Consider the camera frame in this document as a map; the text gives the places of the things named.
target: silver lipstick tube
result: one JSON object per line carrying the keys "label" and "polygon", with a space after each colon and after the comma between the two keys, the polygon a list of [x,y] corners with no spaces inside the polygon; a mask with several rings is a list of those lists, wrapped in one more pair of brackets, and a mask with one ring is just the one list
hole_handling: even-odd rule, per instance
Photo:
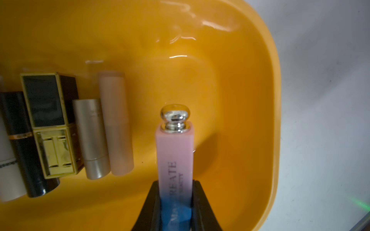
{"label": "silver lipstick tube", "polygon": [[86,176],[90,180],[104,177],[111,168],[100,99],[77,99],[73,107]]}

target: gold trim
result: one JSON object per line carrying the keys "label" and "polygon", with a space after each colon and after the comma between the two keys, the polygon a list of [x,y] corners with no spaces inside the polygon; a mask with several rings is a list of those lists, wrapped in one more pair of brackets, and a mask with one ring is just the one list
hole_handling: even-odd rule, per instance
{"label": "gold trim", "polygon": [[33,136],[33,133],[32,132],[27,132],[27,133],[23,133],[23,134],[10,135],[9,136],[9,139],[10,140],[19,140],[19,139],[24,139],[24,138],[32,137],[32,136]]}
{"label": "gold trim", "polygon": [[[55,80],[57,82],[59,100],[60,100],[61,109],[62,109],[62,115],[63,115],[63,119],[64,119],[64,124],[63,125],[36,127],[35,124],[34,124],[33,117],[32,117],[32,112],[31,112],[31,108],[30,108],[30,105],[29,105],[29,99],[28,99],[28,96],[27,96],[27,91],[26,91],[26,88],[25,88],[25,85],[24,85],[24,81],[23,81],[23,77],[24,76],[40,76],[40,75],[53,75],[53,76],[55,76]],[[59,73],[59,72],[54,72],[54,73],[21,73],[20,74],[21,84],[22,84],[22,89],[23,89],[23,95],[24,95],[24,99],[26,100],[26,106],[27,106],[28,116],[30,117],[31,127],[34,130],[43,129],[43,128],[64,128],[66,126],[71,125],[68,122],[67,111],[65,109],[65,103],[64,103],[64,98],[63,98],[63,91],[62,91],[62,87],[61,87],[61,84],[60,84],[60,77],[59,77],[60,75],[76,78],[75,75],[64,74],[64,73]]]}
{"label": "gold trim", "polygon": [[58,87],[58,93],[59,93],[59,100],[60,100],[60,106],[62,107],[62,114],[63,114],[63,120],[64,120],[64,126],[68,126],[68,118],[67,118],[67,111],[65,109],[65,103],[64,103],[64,97],[63,97],[63,90],[62,85],[60,83],[60,76],[59,73],[55,73],[55,79],[57,80],[57,87]]}
{"label": "gold trim", "polygon": [[[46,169],[48,166],[44,165],[44,156],[43,156],[43,151],[42,147],[40,146],[39,139],[37,136],[38,132],[47,132],[47,131],[54,131],[54,130],[65,130],[65,138],[67,140],[67,144],[69,146],[69,154],[71,156],[71,163],[72,163],[72,173],[62,173],[62,174],[47,174]],[[43,170],[44,178],[45,179],[51,179],[51,178],[56,178],[56,177],[64,177],[64,176],[71,176],[71,175],[76,175],[78,174],[81,169],[84,167],[84,164],[77,165],[77,159],[82,160],[82,155],[81,155],[81,150],[76,149],[75,146],[73,145],[73,139],[76,139],[76,142],[78,142],[78,137],[72,137],[72,133],[75,132],[77,134],[77,126],[76,124],[72,123],[69,126],[64,126],[64,127],[59,127],[59,128],[43,128],[43,129],[35,129],[33,130],[35,140],[36,140],[36,146],[37,146],[37,151],[38,151],[38,156],[41,161],[41,168]]]}

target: black holder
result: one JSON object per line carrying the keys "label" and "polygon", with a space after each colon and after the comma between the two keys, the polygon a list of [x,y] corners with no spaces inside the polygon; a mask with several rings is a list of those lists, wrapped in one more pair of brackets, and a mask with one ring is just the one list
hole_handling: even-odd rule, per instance
{"label": "black holder", "polygon": [[[191,202],[192,231],[222,231],[203,191],[201,183],[193,180]],[[158,181],[154,181],[145,199],[139,217],[131,231],[161,231],[161,199]]]}

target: green light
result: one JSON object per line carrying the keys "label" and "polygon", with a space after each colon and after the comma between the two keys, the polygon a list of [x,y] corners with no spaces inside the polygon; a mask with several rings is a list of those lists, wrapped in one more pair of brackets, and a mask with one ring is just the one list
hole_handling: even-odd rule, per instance
{"label": "green light", "polygon": [[351,201],[353,201],[356,205],[360,206],[363,210],[366,210],[367,212],[370,212],[370,205],[366,204],[365,202],[362,202],[354,197],[349,198]]}

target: silver cap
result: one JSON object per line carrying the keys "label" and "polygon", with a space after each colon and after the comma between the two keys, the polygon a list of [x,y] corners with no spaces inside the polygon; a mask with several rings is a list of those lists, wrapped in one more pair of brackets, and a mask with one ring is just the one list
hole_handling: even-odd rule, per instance
{"label": "silver cap", "polygon": [[161,118],[165,122],[161,128],[167,133],[184,133],[190,129],[186,121],[190,117],[190,110],[182,104],[169,104],[162,108]]}
{"label": "silver cap", "polygon": [[111,171],[109,157],[104,156],[100,159],[85,161],[86,176],[90,180],[96,180],[106,176]]}

